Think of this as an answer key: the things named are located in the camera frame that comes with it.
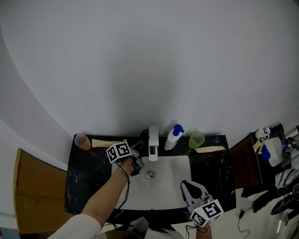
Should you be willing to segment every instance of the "floor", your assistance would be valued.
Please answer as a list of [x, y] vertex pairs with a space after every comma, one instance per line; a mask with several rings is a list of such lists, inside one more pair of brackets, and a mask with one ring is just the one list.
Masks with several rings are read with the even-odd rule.
[[[243, 189], [236, 190], [236, 208], [234, 210], [225, 212], [215, 223], [212, 224], [212, 236], [213, 239], [243, 239], [248, 233], [240, 233], [237, 227], [239, 214], [241, 210], [245, 210], [251, 207], [252, 202], [258, 198], [262, 193], [255, 194], [249, 198], [241, 197]], [[267, 204], [257, 213], [253, 213], [252, 210], [247, 210], [240, 220], [240, 229], [250, 230], [250, 235], [246, 239], [288, 239], [292, 235], [296, 228], [298, 218], [295, 218], [288, 226], [281, 227], [280, 232], [277, 234], [277, 228], [279, 220], [284, 220], [286, 213], [281, 213], [275, 216], [270, 215], [270, 212], [274, 205], [281, 200], [278, 198]], [[182, 223], [172, 225], [178, 232], [180, 232], [184, 238], [186, 236], [185, 225], [194, 225], [193, 223]], [[104, 227], [103, 232], [112, 230], [111, 225]], [[195, 239], [195, 229], [190, 230], [190, 239]]]

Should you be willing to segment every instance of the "human arm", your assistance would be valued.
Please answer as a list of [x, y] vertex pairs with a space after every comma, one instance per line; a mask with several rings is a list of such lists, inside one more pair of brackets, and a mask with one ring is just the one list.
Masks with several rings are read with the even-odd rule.
[[[121, 168], [128, 176], [134, 171], [132, 163], [132, 158], [127, 158], [121, 163]], [[81, 214], [93, 217], [103, 228], [113, 212], [126, 183], [127, 178], [125, 174], [120, 169], [117, 169], [108, 182], [88, 200]]]
[[196, 239], [212, 239], [212, 231], [210, 225], [206, 226], [205, 228], [198, 228], [196, 230]]

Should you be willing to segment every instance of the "hand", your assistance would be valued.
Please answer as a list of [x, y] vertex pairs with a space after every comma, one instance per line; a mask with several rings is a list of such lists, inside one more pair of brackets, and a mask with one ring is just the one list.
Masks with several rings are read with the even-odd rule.
[[134, 171], [132, 157], [128, 157], [124, 161], [122, 161], [121, 168], [127, 173], [128, 176], [130, 176], [131, 173]]

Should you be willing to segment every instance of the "sink drain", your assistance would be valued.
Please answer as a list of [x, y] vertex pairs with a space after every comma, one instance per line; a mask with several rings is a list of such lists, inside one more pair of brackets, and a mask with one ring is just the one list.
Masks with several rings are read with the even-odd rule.
[[156, 176], [156, 172], [154, 171], [154, 170], [148, 170], [147, 172], [146, 172], [146, 176], [147, 176], [147, 178], [149, 178], [149, 179], [153, 179], [155, 176]]

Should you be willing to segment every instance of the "green cup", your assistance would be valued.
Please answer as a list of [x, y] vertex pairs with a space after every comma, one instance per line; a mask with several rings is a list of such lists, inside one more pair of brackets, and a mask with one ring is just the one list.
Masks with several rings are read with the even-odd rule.
[[191, 134], [188, 146], [190, 148], [198, 148], [200, 145], [202, 145], [205, 141], [205, 136], [200, 131], [195, 131]]

